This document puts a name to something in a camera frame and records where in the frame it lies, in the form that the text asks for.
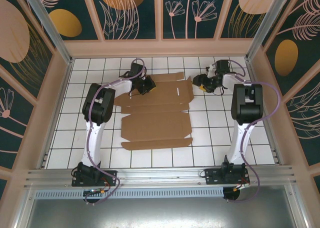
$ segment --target cardboard flap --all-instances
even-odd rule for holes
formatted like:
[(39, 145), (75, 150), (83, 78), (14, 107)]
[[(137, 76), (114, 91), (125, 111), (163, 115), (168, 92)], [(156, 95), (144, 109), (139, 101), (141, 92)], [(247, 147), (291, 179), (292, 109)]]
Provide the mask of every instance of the cardboard flap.
[(186, 112), (138, 113), (122, 118), (121, 136), (131, 142), (184, 139), (191, 132)]
[(162, 112), (181, 112), (189, 110), (189, 104), (163, 104), (163, 105), (137, 105), (123, 106), (122, 114), (145, 114), (145, 113), (162, 113)]
[(123, 148), (129, 151), (136, 150), (150, 150), (152, 149), (165, 149), (165, 148), (179, 148), (188, 147), (192, 143), (192, 138), (185, 139), (167, 139), (167, 140), (153, 140), (153, 141), (133, 141), (122, 142)]
[(192, 90), (190, 79), (160, 81), (151, 92), (132, 97), (125, 93), (116, 97), (114, 104), (121, 107), (184, 104), (191, 102), (194, 98)]

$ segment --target plant line drawing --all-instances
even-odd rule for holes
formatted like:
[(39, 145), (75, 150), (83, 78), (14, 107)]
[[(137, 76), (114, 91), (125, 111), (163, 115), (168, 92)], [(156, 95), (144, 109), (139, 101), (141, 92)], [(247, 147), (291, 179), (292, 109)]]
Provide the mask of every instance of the plant line drawing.
[(293, 27), (279, 31), (276, 35), (292, 31), (294, 38), (300, 41), (311, 41), (312, 37), (317, 36), (320, 31), (320, 0), (304, 0), (289, 15), (301, 6), (305, 13), (296, 20)]
[(106, 0), (105, 6), (99, 1), (104, 13), (103, 34), (108, 40), (136, 39), (140, 22), (137, 5), (134, 0)]

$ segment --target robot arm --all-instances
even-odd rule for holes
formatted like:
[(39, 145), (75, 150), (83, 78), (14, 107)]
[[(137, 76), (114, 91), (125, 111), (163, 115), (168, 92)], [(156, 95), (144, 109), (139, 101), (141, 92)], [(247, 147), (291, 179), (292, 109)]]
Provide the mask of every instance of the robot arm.
[[(206, 74), (197, 75), (192, 82), (204, 92), (214, 93), (216, 88), (229, 89), (233, 92), (231, 116), (234, 119), (234, 131), (227, 161), (235, 165), (244, 163), (241, 157), (241, 140), (248, 125), (263, 116), (263, 92), (260, 84), (248, 84), (237, 79), (237, 74), (230, 71), (228, 60), (219, 60), (216, 70), (211, 65)], [(249, 138), (254, 125), (250, 126), (243, 142), (246, 154)]]

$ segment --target purple cable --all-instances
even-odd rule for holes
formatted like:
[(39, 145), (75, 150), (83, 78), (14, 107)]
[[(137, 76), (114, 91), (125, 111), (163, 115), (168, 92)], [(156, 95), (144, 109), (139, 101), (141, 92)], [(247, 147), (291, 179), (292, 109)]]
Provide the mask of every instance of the purple cable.
[(96, 168), (98, 171), (102, 172), (103, 174), (105, 174), (105, 175), (107, 175), (107, 176), (109, 176), (109, 177), (112, 177), (113, 180), (117, 180), (118, 183), (117, 183), (116, 187), (113, 189), (113, 191), (111, 191), (105, 198), (100, 199), (100, 200), (98, 200), (98, 201), (95, 202), (95, 203), (89, 203), (89, 202), (88, 202), (87, 198), (88, 198), (88, 196), (89, 196), (90, 194), (87, 194), (87, 195), (85, 196), (85, 198), (84, 198), (84, 200), (85, 200), (85, 202), (86, 202), (87, 205), (91, 204), (92, 206), (94, 206), (94, 205), (98, 205), (98, 204), (106, 201), (110, 196), (113, 195), (113, 193), (114, 193), (114, 192), (119, 188), (119, 186), (120, 186), (120, 179), (119, 179), (118, 177), (116, 177), (116, 176), (114, 176), (114, 175), (112, 175), (112, 174), (109, 174), (109, 173), (105, 172), (104, 170), (100, 169), (100, 168), (94, 163), (94, 161), (92, 160), (92, 158), (91, 158), (91, 156), (90, 156), (89, 140), (90, 140), (90, 136), (91, 136), (91, 132), (92, 132), (92, 128), (93, 128), (93, 123), (92, 123), (92, 120), (91, 120), (91, 113), (92, 113), (92, 108), (93, 108), (93, 106), (94, 106), (94, 102), (95, 102), (95, 100), (96, 100), (99, 92), (100, 92), (103, 88), (116, 85), (117, 83), (122, 82), (122, 81), (129, 81), (129, 80), (131, 80), (131, 79), (134, 79), (134, 78), (140, 76), (140, 75), (142, 74), (142, 72), (144, 72), (144, 70), (146, 70), (146, 67), (145, 67), (145, 62), (144, 62), (144, 60), (143, 60), (143, 59), (140, 59), (140, 58), (134, 59), (134, 60), (132, 61), (132, 63), (135, 62), (135, 61), (138, 61), (138, 60), (139, 60), (139, 61), (142, 61), (143, 68), (142, 68), (142, 70), (141, 70), (137, 75), (132, 76), (132, 77), (129, 77), (129, 78), (118, 79), (118, 80), (115, 80), (115, 81), (113, 81), (113, 82), (111, 82), (111, 83), (102, 85), (102, 86), (96, 91), (96, 93), (94, 94), (93, 99), (92, 99), (92, 101), (91, 101), (90, 108), (89, 108), (89, 114), (88, 114), (88, 116), (89, 116), (89, 122), (90, 122), (90, 129), (89, 129), (89, 132), (88, 132), (88, 138), (87, 138), (87, 140), (86, 140), (86, 152), (87, 152), (88, 158), (89, 158), (89, 160), (90, 160), (90, 162), (91, 162), (91, 164), (93, 165), (94, 168)]
[(242, 137), (242, 139), (241, 139), (241, 144), (240, 144), (240, 154), (241, 154), (241, 157), (242, 157), (244, 163), (245, 163), (245, 164), (252, 170), (252, 172), (255, 174), (256, 179), (257, 179), (257, 182), (258, 182), (258, 184), (257, 184), (257, 190), (256, 190), (255, 194), (254, 194), (252, 197), (250, 197), (250, 198), (248, 198), (248, 199), (245, 199), (245, 200), (228, 200), (228, 201), (234, 202), (234, 203), (243, 203), (243, 202), (248, 202), (248, 201), (251, 201), (252, 199), (254, 199), (254, 198), (257, 196), (257, 194), (258, 194), (258, 192), (259, 192), (259, 189), (260, 189), (260, 178), (259, 178), (259, 175), (258, 175), (258, 173), (255, 171), (255, 169), (247, 162), (247, 160), (246, 160), (246, 158), (245, 158), (245, 155), (244, 155), (244, 142), (245, 142), (245, 137), (246, 137), (246, 135), (247, 135), (248, 129), (249, 129), (251, 126), (255, 125), (256, 123), (258, 123), (258, 122), (260, 122), (260, 121), (264, 121), (264, 120), (270, 118), (271, 116), (273, 116), (273, 115), (277, 112), (277, 110), (279, 109), (279, 106), (280, 106), (281, 95), (280, 95), (278, 89), (277, 89), (275, 86), (273, 86), (272, 84), (269, 84), (269, 83), (267, 83), (267, 82), (263, 82), (263, 81), (255, 81), (255, 82), (245, 81), (245, 80), (243, 80), (243, 79), (241, 79), (240, 77), (237, 77), (237, 76), (235, 76), (235, 78), (236, 78), (237, 80), (239, 80), (240, 82), (243, 82), (243, 83), (248, 84), (248, 85), (255, 85), (255, 84), (258, 84), (258, 85), (266, 85), (266, 86), (272, 88), (272, 89), (275, 91), (276, 96), (277, 96), (277, 104), (276, 104), (275, 109), (274, 109), (269, 115), (264, 116), (264, 117), (262, 117), (262, 118), (260, 118), (260, 119), (257, 119), (257, 120), (255, 120), (255, 121), (253, 121), (252, 123), (250, 123), (250, 124), (245, 128), (244, 133), (243, 133), (243, 137)]

